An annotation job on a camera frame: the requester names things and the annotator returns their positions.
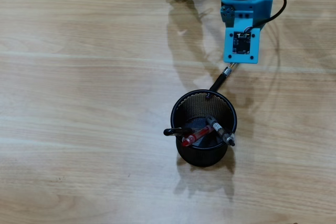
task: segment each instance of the black cable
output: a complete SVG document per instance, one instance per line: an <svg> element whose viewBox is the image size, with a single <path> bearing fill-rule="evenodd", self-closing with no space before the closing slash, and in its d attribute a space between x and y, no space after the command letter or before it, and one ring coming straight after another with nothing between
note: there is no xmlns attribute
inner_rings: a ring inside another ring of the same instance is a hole
<svg viewBox="0 0 336 224"><path fill-rule="evenodd" d="M264 24L266 24L266 23L268 23L268 22L270 22L270 21L276 19L277 17L279 17L280 14L285 10L286 6L287 6L287 0L283 0L283 6L282 6L282 8L278 11L277 14L275 14L275 15L273 15L272 17L267 18L267 19L265 19L265 20L263 20L263 21L260 21L260 22L256 23L255 25L249 27L248 29L246 29L246 30L244 31L243 35L246 34L246 33L248 33L249 31L251 31L253 28L257 28L257 27L259 27L259 26L262 26L262 25L264 25Z"/></svg>

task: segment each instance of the wooden table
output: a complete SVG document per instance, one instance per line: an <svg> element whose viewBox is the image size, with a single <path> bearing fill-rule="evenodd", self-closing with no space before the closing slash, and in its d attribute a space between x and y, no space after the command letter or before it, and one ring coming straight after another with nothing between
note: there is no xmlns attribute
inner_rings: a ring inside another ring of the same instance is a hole
<svg viewBox="0 0 336 224"><path fill-rule="evenodd" d="M0 223L336 223L336 0L288 0L222 86L238 128L220 163L163 136L226 66L220 6L0 0Z"/></svg>

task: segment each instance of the blue robot part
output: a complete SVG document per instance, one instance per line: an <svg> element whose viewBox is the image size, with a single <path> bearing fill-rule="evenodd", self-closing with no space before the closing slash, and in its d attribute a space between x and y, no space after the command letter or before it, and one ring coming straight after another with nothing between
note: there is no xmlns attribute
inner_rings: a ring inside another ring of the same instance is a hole
<svg viewBox="0 0 336 224"><path fill-rule="evenodd" d="M273 0L221 0L221 17L226 25L224 61L258 63L260 30L247 28L270 17Z"/></svg>

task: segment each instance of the mesh cup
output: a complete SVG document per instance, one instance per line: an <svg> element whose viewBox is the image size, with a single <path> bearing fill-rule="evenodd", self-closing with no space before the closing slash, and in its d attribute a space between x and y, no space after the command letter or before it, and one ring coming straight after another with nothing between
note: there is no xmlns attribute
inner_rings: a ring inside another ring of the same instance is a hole
<svg viewBox="0 0 336 224"><path fill-rule="evenodd" d="M195 90L182 96L171 114L172 128L204 128L205 116L212 115L224 127L236 131L237 115L232 104L223 95L209 90ZM214 131L189 147L182 146L182 137L176 137L176 147L181 157L195 166L211 166L226 153L227 144Z"/></svg>

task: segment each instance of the marker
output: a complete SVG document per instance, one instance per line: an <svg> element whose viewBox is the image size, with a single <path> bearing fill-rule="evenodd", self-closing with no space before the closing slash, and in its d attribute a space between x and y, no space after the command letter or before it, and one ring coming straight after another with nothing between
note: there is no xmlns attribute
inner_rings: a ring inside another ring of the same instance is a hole
<svg viewBox="0 0 336 224"><path fill-rule="evenodd" d="M197 140L199 140L201 137L205 136L206 134L209 134L214 131L214 128L210 125L206 126L205 128L201 129L200 131L188 136L182 138L182 146L187 147L189 145L192 145Z"/></svg>
<svg viewBox="0 0 336 224"><path fill-rule="evenodd" d="M235 146L235 138L236 137L235 137L234 133L230 133L227 130L223 129L223 127L212 116L207 115L205 118L206 118L206 121L208 122L208 124L210 124L218 132L221 139L227 145Z"/></svg>
<svg viewBox="0 0 336 224"><path fill-rule="evenodd" d="M185 136L200 131L201 128L172 128L165 129L163 134L165 136Z"/></svg>

